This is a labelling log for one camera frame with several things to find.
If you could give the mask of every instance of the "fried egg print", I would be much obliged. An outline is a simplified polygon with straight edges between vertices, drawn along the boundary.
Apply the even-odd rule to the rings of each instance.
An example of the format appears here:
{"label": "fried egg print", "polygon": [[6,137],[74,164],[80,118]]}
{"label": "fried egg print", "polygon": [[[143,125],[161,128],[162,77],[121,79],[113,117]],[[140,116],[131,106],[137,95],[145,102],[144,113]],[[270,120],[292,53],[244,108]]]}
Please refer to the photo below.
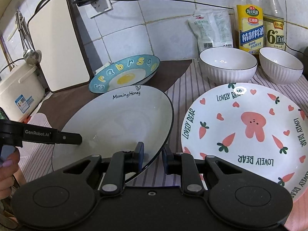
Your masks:
{"label": "fried egg print", "polygon": [[123,86],[133,85],[145,78],[146,72],[144,69],[130,69],[117,75],[109,82],[108,91],[120,88]]}

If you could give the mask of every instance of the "glass bottle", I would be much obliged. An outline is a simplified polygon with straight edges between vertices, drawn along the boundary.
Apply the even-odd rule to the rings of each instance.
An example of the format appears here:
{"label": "glass bottle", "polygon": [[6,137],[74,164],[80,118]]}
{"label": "glass bottle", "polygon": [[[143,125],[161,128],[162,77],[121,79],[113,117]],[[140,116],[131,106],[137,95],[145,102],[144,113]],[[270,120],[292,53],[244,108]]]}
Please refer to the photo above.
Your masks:
{"label": "glass bottle", "polygon": [[237,46],[253,55],[259,54],[264,42],[261,5],[261,0],[233,1]]}
{"label": "glass bottle", "polygon": [[284,49],[284,15],[278,0],[262,0],[264,45]]}

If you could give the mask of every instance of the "electrical outlet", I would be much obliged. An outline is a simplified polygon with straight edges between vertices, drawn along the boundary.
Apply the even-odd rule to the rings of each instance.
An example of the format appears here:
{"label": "electrical outlet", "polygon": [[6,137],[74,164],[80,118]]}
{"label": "electrical outlet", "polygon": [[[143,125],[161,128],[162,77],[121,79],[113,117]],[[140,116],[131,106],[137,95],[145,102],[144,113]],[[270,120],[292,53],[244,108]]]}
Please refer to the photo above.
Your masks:
{"label": "electrical outlet", "polygon": [[106,11],[112,10],[109,0],[97,0],[91,4],[85,5],[85,9],[89,18],[94,18]]}

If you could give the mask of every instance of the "human hand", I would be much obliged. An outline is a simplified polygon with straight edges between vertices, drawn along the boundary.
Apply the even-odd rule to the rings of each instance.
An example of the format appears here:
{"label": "human hand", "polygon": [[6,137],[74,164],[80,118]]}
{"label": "human hand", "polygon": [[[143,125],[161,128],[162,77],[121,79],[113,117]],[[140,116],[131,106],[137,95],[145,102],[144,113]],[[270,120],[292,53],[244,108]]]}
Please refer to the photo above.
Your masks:
{"label": "human hand", "polygon": [[14,184],[13,174],[18,171],[19,159],[20,153],[16,148],[15,152],[10,154],[0,167],[0,200],[11,194],[11,186]]}

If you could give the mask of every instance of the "striped cloth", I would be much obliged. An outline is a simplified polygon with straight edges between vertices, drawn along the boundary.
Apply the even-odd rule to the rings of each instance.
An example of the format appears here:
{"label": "striped cloth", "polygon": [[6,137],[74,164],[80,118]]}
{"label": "striped cloth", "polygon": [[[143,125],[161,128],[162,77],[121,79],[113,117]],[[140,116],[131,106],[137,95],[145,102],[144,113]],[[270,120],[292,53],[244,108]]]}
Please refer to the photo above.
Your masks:
{"label": "striped cloth", "polygon": [[[279,91],[295,102],[308,115],[308,82],[303,75],[297,82],[283,87],[269,82],[263,70],[258,68],[253,79],[249,82]],[[187,110],[200,95],[214,87],[216,87],[216,84],[209,81],[204,67],[199,65],[197,60],[193,60],[182,77],[166,91],[166,94],[173,103],[175,114],[174,125],[169,140],[169,146],[173,152],[182,150],[180,138],[181,127]],[[36,114],[29,123],[50,126],[46,116],[42,113]],[[24,143],[24,148],[20,149],[21,161],[19,165],[27,181],[34,180],[52,171],[52,148],[53,145]],[[164,173],[161,156],[142,174],[127,183],[129,186],[145,187],[176,186],[180,184],[181,180],[178,175],[166,175]],[[302,231],[308,228],[306,211],[308,213],[308,192],[294,204],[286,227],[291,231]]]}

